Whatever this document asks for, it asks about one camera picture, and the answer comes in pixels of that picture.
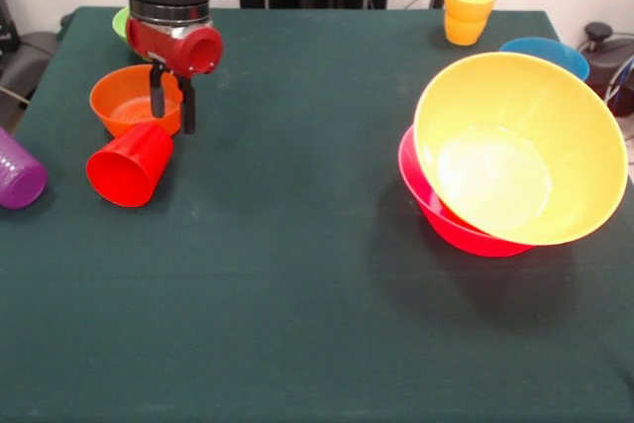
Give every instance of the red plastic cup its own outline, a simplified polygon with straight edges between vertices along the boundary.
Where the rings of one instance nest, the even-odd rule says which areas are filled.
[[[398,148],[398,166],[405,185],[416,198],[429,224],[449,244],[487,258],[512,257],[533,248],[492,237],[452,212],[436,195],[423,173],[416,155],[413,128],[407,130]]]
[[[140,123],[93,154],[86,165],[92,188],[122,207],[141,207],[154,194],[174,144],[156,123]]]

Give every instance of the yellow bowl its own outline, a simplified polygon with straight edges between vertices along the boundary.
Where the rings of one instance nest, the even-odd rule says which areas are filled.
[[[525,245],[600,227],[627,183],[616,121],[581,80],[521,53],[456,61],[429,83],[414,119],[430,184],[463,220]]]

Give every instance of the plastic cup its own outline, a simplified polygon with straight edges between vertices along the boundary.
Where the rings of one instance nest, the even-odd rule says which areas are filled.
[[[486,27],[495,0],[445,0],[445,35],[452,44],[473,45]]]
[[[47,179],[44,167],[0,128],[0,205],[12,210],[31,205]]]
[[[161,126],[137,124],[90,157],[88,181],[109,202],[141,207],[152,198],[173,149]]]
[[[567,69],[577,78],[586,81],[590,74],[590,65],[581,53],[556,40],[541,37],[523,37],[506,42],[501,52],[524,53],[545,59]]]

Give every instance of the bowl rim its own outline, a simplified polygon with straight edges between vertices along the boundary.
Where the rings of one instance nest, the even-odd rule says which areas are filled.
[[[579,78],[581,80],[583,80],[583,81],[586,81],[587,78],[589,77],[589,75],[590,75],[590,65],[587,62],[587,59],[585,58],[585,56],[583,56],[581,54],[581,52],[577,51],[576,49],[574,49],[570,45],[567,45],[567,44],[565,44],[564,42],[562,42],[560,40],[548,39],[546,37],[518,37],[516,39],[509,40],[508,42],[505,42],[504,44],[502,44],[502,46],[499,48],[499,51],[500,52],[507,52],[507,53],[529,54],[531,56],[535,56],[537,58],[540,58],[540,56],[537,56],[535,54],[521,53],[521,52],[514,52],[514,51],[511,51],[511,50],[505,50],[506,48],[512,46],[513,44],[521,44],[521,43],[524,43],[524,42],[539,42],[539,43],[542,43],[542,44],[550,44],[550,45],[557,45],[558,47],[563,47],[565,51],[567,51],[568,53],[573,54],[577,59],[579,59],[581,61],[581,64],[583,65],[583,75],[579,75]]]
[[[465,232],[469,232],[471,234],[477,235],[481,238],[486,238],[486,239],[491,239],[491,240],[495,240],[497,242],[504,242],[504,243],[513,243],[514,242],[507,242],[506,240],[502,240],[500,238],[496,238],[493,237],[492,235],[489,235],[487,233],[483,233],[480,230],[475,230],[473,228],[467,228],[464,225],[461,225],[460,223],[456,223],[453,220],[450,220],[449,218],[447,218],[444,215],[441,215],[437,212],[435,212],[434,210],[431,209],[431,207],[428,205],[427,200],[423,200],[421,198],[421,196],[418,194],[418,192],[416,191],[416,189],[414,188],[414,186],[411,184],[411,182],[409,181],[409,179],[407,178],[407,174],[405,173],[404,169],[403,169],[403,155],[405,153],[405,145],[407,143],[407,140],[411,137],[412,138],[412,142],[414,140],[414,126],[410,126],[409,128],[407,128],[407,131],[405,131],[405,134],[403,135],[403,137],[400,140],[400,144],[398,146],[398,169],[400,170],[400,175],[403,178],[403,181],[405,182],[405,185],[407,186],[407,188],[409,189],[409,191],[411,192],[412,195],[414,195],[414,198],[416,199],[416,201],[420,204],[422,204],[430,213],[433,213],[434,216],[439,217],[441,220],[443,220],[444,222],[452,225],[453,227],[456,228],[460,228]],[[427,181],[427,177],[425,176],[425,173],[422,170],[421,167],[421,172],[423,174],[423,178],[425,179],[425,181]],[[438,197],[438,194],[436,193],[436,191],[432,188],[432,193],[434,193],[434,195],[436,195]]]
[[[95,113],[95,115],[101,119],[102,122],[105,123],[105,121],[108,121],[110,123],[113,124],[121,124],[121,125],[134,125],[137,124],[138,121],[121,121],[119,119],[112,119],[112,117],[103,114],[101,111],[99,111],[94,104],[94,94],[95,91],[100,88],[103,87],[103,83],[105,83],[106,81],[108,81],[112,76],[116,75],[116,74],[120,74],[122,71],[125,70],[130,70],[130,69],[146,69],[147,71],[150,71],[150,69],[152,68],[152,66],[150,64],[130,64],[128,66],[124,66],[122,68],[117,68],[114,71],[110,71],[108,74],[102,76],[101,78],[99,78],[99,80],[94,84],[94,86],[90,89],[90,94],[88,96],[88,103],[90,104],[90,109],[92,109],[92,111]],[[165,112],[165,115],[162,117],[162,119],[167,118],[171,115],[175,115],[175,114],[180,114],[179,108],[174,108],[172,111],[170,111],[169,113]]]
[[[610,206],[606,207],[604,213],[602,213],[600,215],[600,218],[598,220],[596,220],[592,224],[591,227],[588,227],[582,233],[568,234],[567,236],[564,236],[564,238],[560,238],[560,239],[557,239],[557,240],[553,240],[553,239],[551,239],[551,240],[548,240],[548,239],[543,239],[543,240],[517,240],[515,238],[503,236],[504,232],[502,232],[502,235],[500,235],[499,231],[495,231],[494,233],[489,233],[487,231],[486,227],[482,227],[478,223],[473,223],[473,226],[475,228],[478,228],[478,229],[482,230],[485,233],[489,233],[491,236],[493,236],[495,238],[499,238],[499,239],[501,239],[503,241],[511,242],[511,243],[518,243],[518,244],[523,244],[523,245],[532,245],[532,246],[535,246],[535,247],[551,246],[551,245],[562,245],[564,243],[570,243],[570,242],[574,242],[576,240],[580,240],[581,238],[590,235],[591,233],[593,233],[596,230],[598,230],[601,226],[603,226],[610,219],[610,217],[614,214],[614,212],[618,208],[619,204],[623,200],[623,196],[624,196],[625,190],[627,188],[627,181],[629,180],[629,171],[628,171],[628,163],[627,163],[628,162],[628,158],[627,158],[627,149],[626,149],[626,146],[625,146],[625,142],[623,141],[623,134],[621,133],[621,130],[620,130],[620,128],[618,126],[618,123],[616,122],[616,119],[614,118],[614,116],[609,112],[609,110],[607,109],[607,107],[605,106],[603,101],[596,95],[596,93],[584,81],[582,81],[578,76],[576,76],[573,73],[569,72],[565,68],[562,68],[561,66],[559,66],[557,64],[554,64],[551,61],[547,61],[545,59],[541,59],[539,57],[536,57],[536,56],[533,56],[533,55],[530,55],[530,54],[512,53],[512,52],[476,53],[476,54],[472,54],[472,55],[463,57],[463,58],[461,58],[461,59],[459,59],[457,61],[454,61],[453,63],[451,63],[448,66],[446,66],[443,69],[441,69],[438,73],[436,73],[436,75],[434,75],[434,77],[431,79],[431,81],[427,84],[427,86],[423,90],[420,98],[418,99],[418,102],[416,103],[416,111],[414,113],[414,123],[413,123],[414,145],[415,145],[415,148],[416,148],[416,155],[421,157],[422,156],[421,152],[422,152],[422,149],[423,149],[423,146],[420,144],[419,135],[416,134],[417,125],[421,122],[420,118],[421,118],[421,115],[423,114],[421,112],[422,111],[421,105],[425,102],[425,99],[427,98],[427,96],[429,94],[429,91],[440,80],[440,78],[442,78],[443,76],[445,76],[449,72],[453,71],[454,69],[457,69],[457,68],[461,67],[465,63],[469,63],[469,62],[473,62],[473,61],[480,61],[480,60],[482,60],[484,58],[489,58],[489,57],[503,57],[503,56],[516,57],[516,58],[520,58],[522,61],[528,61],[528,62],[541,64],[543,67],[551,69],[555,74],[567,76],[569,79],[572,80],[572,82],[575,82],[580,88],[584,89],[588,93],[588,95],[589,95],[588,97],[592,98],[591,101],[594,102],[596,107],[600,107],[601,108],[602,114],[604,115],[605,120],[611,126],[612,131],[616,134],[616,136],[618,136],[618,138],[620,138],[619,151],[620,151],[621,159],[622,159],[622,162],[623,162],[622,167],[621,167],[621,177],[619,177],[621,183],[620,183],[619,188],[617,190],[618,193],[614,194],[614,197],[613,197],[613,199],[612,199],[612,201],[610,203]],[[429,178],[430,175],[433,176],[433,174],[430,174],[429,165],[426,163],[426,161],[420,160],[419,163],[420,163],[421,169],[423,170],[423,174],[425,175],[426,179],[429,181],[429,183],[432,186],[434,192],[441,198],[441,200],[443,200],[447,204],[448,207],[450,207],[450,209],[458,217],[460,217],[461,219],[465,220],[465,222],[467,222],[467,223],[471,223],[472,221],[467,219],[467,218],[465,218],[460,210],[457,210],[455,207],[452,206],[452,204],[450,203],[451,200],[447,200],[447,197],[443,196],[442,189],[441,189],[441,193],[439,193],[438,184],[434,183],[433,179]]]
[[[130,15],[130,7],[123,7],[119,9],[117,13],[112,17],[112,30],[115,31],[115,34],[117,34],[117,37],[126,41],[128,39],[128,36],[126,35],[125,29],[124,29],[123,35],[121,35],[119,30],[117,29],[117,21],[119,20],[120,17],[123,16],[124,13],[127,16]]]

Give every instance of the table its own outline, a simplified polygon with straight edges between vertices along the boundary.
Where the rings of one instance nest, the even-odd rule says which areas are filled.
[[[632,420],[632,187],[590,237],[491,261],[398,174],[430,78],[554,37],[544,13],[459,48],[440,11],[219,10],[198,131],[126,210],[84,174],[89,91],[135,60],[115,11],[77,11],[18,132],[50,186],[0,212],[1,420]]]

